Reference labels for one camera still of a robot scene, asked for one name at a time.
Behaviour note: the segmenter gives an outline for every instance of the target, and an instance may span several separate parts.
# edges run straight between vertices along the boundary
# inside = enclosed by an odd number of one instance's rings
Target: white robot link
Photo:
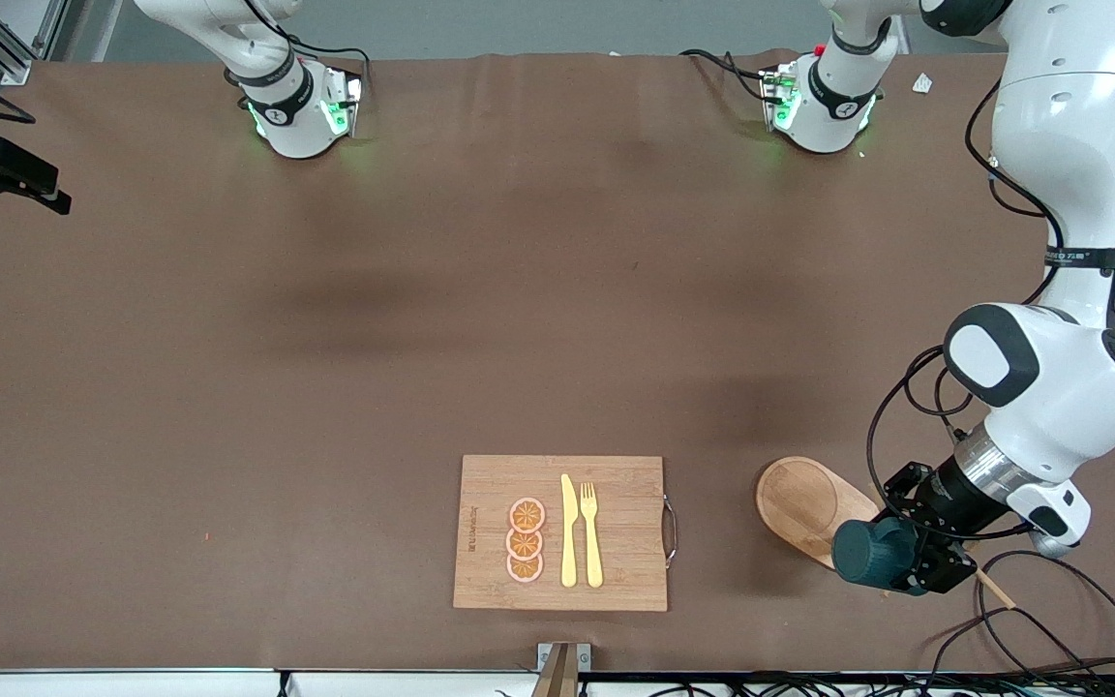
[[[885,512],[833,539],[853,583],[921,594],[975,572],[961,543],[1010,511],[1035,548],[1079,543],[1089,504],[1070,477],[1115,447],[1115,0],[822,0],[833,39],[766,75],[768,118],[796,145],[844,149],[898,49],[890,14],[1009,48],[992,115],[997,168],[1049,213],[1034,301],[977,304],[943,340],[950,374],[990,407],[938,467],[884,483]]]
[[[302,0],[136,0],[147,17],[198,40],[225,62],[248,96],[256,133],[275,153],[312,157],[352,133],[362,85],[358,76],[297,56],[290,40],[275,31],[275,20],[292,17],[301,4]],[[266,26],[262,19],[273,23]]]

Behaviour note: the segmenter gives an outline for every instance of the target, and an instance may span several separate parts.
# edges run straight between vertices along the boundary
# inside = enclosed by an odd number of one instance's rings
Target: table surface
[[[11,97],[40,124],[0,133],[75,204],[0,195],[0,667],[507,669],[550,640],[614,670],[930,666],[972,584],[843,583],[752,484],[802,454],[866,486],[910,358],[1038,281],[1040,224],[961,146],[1000,67],[899,58],[815,156],[686,58],[381,62],[359,141],[287,162],[220,66],[37,65]],[[885,476],[949,453],[902,407],[879,446]],[[467,453],[662,455],[669,612],[453,609]],[[1115,452],[1078,484],[1070,561],[1115,594]],[[1115,654],[1079,583],[996,578]],[[1006,667],[982,635],[946,666]]]

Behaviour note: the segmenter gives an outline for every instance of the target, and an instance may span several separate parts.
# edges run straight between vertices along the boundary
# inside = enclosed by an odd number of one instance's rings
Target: citrus slice
[[[510,506],[510,526],[518,532],[535,532],[545,524],[545,507],[530,495]]]
[[[515,560],[514,556],[505,559],[505,573],[510,574],[514,581],[520,583],[531,583],[540,578],[540,572],[545,569],[544,556],[536,555],[534,560]]]
[[[510,530],[505,533],[505,551],[515,560],[535,560],[540,554],[540,549],[544,545],[544,540],[539,532],[518,532]]]

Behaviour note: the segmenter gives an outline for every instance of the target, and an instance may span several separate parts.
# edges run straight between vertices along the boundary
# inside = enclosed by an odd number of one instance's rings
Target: knife
[[[579,583],[575,574],[575,521],[579,520],[579,498],[570,475],[561,476],[561,583],[574,588]]]

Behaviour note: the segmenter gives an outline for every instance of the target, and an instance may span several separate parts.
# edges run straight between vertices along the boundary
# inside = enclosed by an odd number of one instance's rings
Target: fork
[[[597,542],[597,485],[585,482],[579,485],[579,512],[588,525],[588,584],[600,588],[605,582],[605,571],[601,569],[601,544]]]

